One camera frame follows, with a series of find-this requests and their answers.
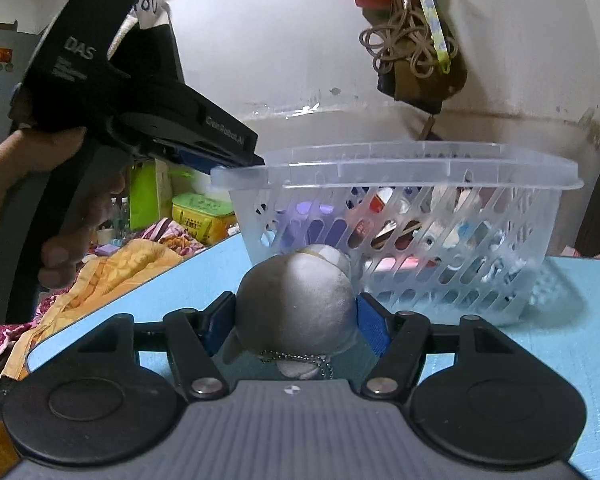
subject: gray plush toy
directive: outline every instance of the gray plush toy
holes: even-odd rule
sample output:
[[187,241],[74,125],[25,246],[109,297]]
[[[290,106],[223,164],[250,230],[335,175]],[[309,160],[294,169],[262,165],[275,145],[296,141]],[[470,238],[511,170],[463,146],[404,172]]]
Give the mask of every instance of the gray plush toy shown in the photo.
[[310,245],[253,267],[236,293],[225,363],[244,350],[273,358],[290,378],[310,379],[349,349],[358,326],[350,263],[339,250]]

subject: black round pad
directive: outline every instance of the black round pad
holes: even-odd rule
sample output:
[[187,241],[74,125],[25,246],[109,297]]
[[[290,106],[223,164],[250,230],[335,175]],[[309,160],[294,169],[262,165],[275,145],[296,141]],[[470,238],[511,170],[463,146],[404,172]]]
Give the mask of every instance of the black round pad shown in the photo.
[[10,392],[2,414],[23,455],[101,466],[153,447],[178,410],[173,387],[146,368],[85,364],[40,368]]
[[567,458],[586,420],[577,391],[559,376],[489,376],[447,368],[411,397],[411,420],[442,451],[494,468],[521,468]]

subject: plastic basket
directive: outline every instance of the plastic basket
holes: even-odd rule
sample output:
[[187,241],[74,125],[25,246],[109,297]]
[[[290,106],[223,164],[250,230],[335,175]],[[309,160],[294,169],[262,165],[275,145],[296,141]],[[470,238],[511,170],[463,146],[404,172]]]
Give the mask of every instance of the plastic basket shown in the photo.
[[479,142],[314,146],[265,161],[212,171],[252,263],[329,244],[349,255],[356,292],[449,324],[518,319],[560,194],[582,186],[575,162]]

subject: blue gripper pad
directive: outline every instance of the blue gripper pad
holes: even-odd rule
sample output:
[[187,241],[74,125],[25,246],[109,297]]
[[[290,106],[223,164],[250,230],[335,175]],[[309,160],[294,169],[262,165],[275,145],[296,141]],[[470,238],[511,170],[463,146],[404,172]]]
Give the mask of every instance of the blue gripper pad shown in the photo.
[[235,324],[235,296],[224,292],[206,309],[208,325],[204,327],[202,345],[210,356],[216,355]]
[[369,294],[360,294],[356,298],[356,305],[358,307],[358,329],[362,332],[373,353],[380,357],[391,344],[386,321],[393,316]]

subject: table surface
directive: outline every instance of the table surface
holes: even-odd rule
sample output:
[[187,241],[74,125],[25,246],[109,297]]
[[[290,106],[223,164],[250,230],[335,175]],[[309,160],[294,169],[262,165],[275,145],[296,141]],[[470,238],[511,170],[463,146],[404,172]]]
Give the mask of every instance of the table surface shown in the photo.
[[[40,367],[113,314],[127,312],[136,322],[147,322],[179,308],[201,310],[225,290],[235,292],[250,267],[240,235],[229,238],[43,341],[28,355],[27,367]],[[585,399],[587,425],[571,461],[592,480],[600,480],[600,260],[548,257],[522,319],[504,332],[559,372]],[[349,378],[355,387],[375,357],[359,344],[332,362],[334,373]],[[170,377],[161,352],[142,352],[140,364]],[[231,367],[220,360],[216,364],[230,383],[280,377],[275,366],[248,354]],[[452,356],[431,356],[423,378],[451,364]]]

